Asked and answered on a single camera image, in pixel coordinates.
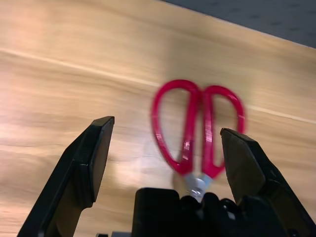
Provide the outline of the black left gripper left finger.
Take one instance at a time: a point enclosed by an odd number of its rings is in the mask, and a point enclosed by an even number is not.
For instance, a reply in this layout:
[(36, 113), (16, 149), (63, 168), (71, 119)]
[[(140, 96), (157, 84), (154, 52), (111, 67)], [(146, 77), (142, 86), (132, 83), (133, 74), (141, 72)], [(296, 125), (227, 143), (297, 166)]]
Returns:
[(72, 237), (96, 202), (106, 167), (113, 116), (95, 119), (63, 152), (22, 225), (20, 237)]

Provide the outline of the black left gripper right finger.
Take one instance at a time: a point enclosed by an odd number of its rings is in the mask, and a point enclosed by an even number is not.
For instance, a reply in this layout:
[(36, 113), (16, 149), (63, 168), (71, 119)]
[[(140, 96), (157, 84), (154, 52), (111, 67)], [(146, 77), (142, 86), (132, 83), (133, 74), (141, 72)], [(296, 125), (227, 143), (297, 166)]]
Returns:
[(226, 176), (245, 235), (314, 237), (314, 221), (259, 143), (228, 128), (220, 135)]

